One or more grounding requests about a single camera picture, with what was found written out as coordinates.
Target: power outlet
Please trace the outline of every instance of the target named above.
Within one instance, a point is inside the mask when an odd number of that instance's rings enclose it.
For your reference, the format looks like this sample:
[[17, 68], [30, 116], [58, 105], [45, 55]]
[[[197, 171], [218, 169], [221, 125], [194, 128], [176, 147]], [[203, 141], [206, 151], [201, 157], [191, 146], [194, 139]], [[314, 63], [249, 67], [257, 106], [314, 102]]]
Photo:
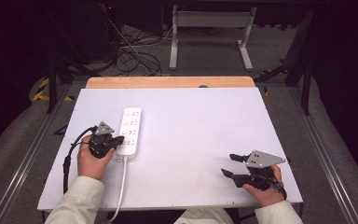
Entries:
[[123, 161], [125, 157], [129, 160], [136, 158], [141, 116], [142, 110], [140, 108], [128, 107], [124, 109], [120, 127], [120, 135], [124, 136], [124, 142], [116, 149], [118, 161]]

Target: sleeve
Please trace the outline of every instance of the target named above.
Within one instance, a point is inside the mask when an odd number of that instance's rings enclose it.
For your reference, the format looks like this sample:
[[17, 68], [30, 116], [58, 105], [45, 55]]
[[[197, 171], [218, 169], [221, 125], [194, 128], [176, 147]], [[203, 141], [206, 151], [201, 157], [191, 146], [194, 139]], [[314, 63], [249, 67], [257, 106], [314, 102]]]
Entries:
[[48, 215], [46, 223], [94, 223], [103, 190], [103, 182], [79, 176]]
[[255, 214], [259, 224], [303, 223], [293, 206], [287, 201], [255, 209]]

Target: white table surface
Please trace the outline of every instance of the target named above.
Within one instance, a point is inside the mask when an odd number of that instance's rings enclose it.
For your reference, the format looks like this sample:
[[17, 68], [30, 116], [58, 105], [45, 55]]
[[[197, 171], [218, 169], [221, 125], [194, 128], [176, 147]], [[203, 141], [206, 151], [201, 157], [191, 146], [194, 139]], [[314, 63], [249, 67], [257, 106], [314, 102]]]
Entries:
[[[258, 88], [84, 89], [51, 168], [38, 210], [51, 210], [62, 198], [62, 164], [71, 144], [88, 127], [104, 121], [119, 133], [126, 107], [143, 111], [138, 156], [129, 161], [122, 210], [256, 206], [221, 168], [248, 174], [229, 154], [253, 150], [285, 158]], [[72, 154], [69, 186], [77, 176]], [[288, 163], [281, 163], [288, 201], [302, 198]], [[117, 206], [123, 163], [116, 156], [103, 182], [101, 210]]]

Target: hand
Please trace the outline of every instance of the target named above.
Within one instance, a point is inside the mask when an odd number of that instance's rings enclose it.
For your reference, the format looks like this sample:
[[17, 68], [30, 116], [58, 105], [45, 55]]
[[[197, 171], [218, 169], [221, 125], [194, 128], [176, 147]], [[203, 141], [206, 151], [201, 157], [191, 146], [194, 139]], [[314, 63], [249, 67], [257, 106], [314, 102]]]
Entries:
[[[271, 165], [271, 169], [274, 173], [275, 181], [282, 183], [283, 186], [281, 168], [279, 168], [277, 165]], [[283, 194], [281, 194], [275, 188], [269, 188], [265, 191], [262, 191], [248, 184], [244, 184], [242, 187], [246, 189], [246, 191], [248, 191], [252, 196], [254, 196], [262, 207], [284, 201]]]
[[79, 152], [77, 154], [77, 172], [78, 175], [84, 175], [100, 180], [103, 177], [107, 163], [112, 160], [113, 149], [109, 150], [103, 158], [95, 158], [90, 152], [90, 139], [91, 136], [88, 135], [81, 141], [82, 143], [80, 144]]

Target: desk stand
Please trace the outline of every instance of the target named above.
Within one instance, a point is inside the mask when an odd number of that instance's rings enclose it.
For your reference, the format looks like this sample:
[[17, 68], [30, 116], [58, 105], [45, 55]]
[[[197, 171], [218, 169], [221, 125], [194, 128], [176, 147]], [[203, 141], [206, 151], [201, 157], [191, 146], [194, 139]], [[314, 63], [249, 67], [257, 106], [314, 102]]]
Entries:
[[246, 43], [251, 33], [252, 24], [255, 19], [256, 7], [250, 12], [206, 12], [206, 11], [177, 11], [173, 6], [172, 12], [172, 46], [170, 69], [176, 69], [178, 54], [178, 27], [245, 27], [242, 40], [238, 40], [243, 63], [247, 71], [252, 71], [252, 63], [246, 50]]

